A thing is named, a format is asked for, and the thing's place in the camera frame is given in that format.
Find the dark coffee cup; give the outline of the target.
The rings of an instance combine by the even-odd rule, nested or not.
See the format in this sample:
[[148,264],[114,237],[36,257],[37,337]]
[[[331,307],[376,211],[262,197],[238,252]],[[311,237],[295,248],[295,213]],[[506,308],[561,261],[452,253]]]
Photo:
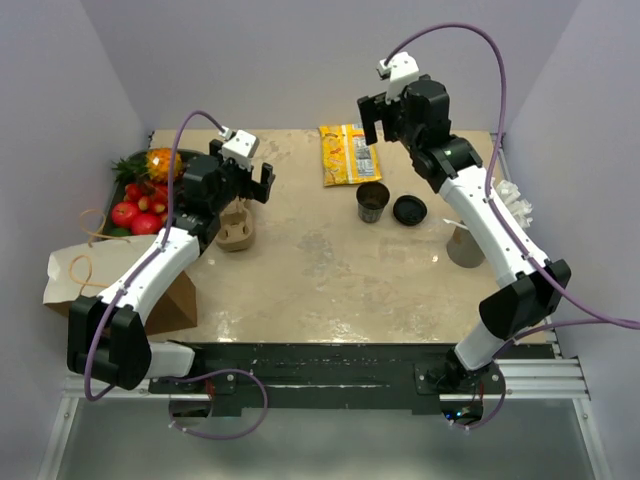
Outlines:
[[390,200],[390,192],[380,182],[367,182],[356,190],[356,200],[359,218],[365,223],[376,223]]

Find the black cup lid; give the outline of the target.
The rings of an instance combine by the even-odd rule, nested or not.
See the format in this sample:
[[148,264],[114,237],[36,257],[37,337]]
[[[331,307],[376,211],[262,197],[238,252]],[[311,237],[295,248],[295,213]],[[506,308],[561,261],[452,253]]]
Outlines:
[[394,202],[392,214],[404,226],[419,225],[428,215],[426,204],[414,195],[399,196]]

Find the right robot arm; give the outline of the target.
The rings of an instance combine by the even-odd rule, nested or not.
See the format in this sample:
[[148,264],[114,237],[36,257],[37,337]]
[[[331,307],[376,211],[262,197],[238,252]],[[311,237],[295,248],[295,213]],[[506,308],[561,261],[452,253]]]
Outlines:
[[400,142],[416,173],[459,215],[489,261],[499,289],[479,304],[480,321],[446,355],[436,380],[469,392],[500,348],[522,330],[552,314],[571,270],[550,261],[511,217],[499,196],[484,190],[487,175],[471,143],[451,134],[450,98],[429,75],[389,81],[386,92],[358,100],[367,144],[377,141],[380,122],[388,142]]

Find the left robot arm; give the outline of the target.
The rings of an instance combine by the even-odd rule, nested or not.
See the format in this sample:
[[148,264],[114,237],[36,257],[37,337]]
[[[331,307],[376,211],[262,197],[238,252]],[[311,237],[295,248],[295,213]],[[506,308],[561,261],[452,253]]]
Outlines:
[[235,199],[266,203],[275,180],[265,163],[253,180],[259,140],[238,130],[226,141],[188,160],[169,197],[170,225],[117,281],[91,297],[79,296],[68,315],[67,367],[87,381],[135,389],[146,379],[169,377],[185,392],[200,390],[207,368],[193,348],[151,342],[145,323],[177,277],[209,247],[221,228],[221,213]]

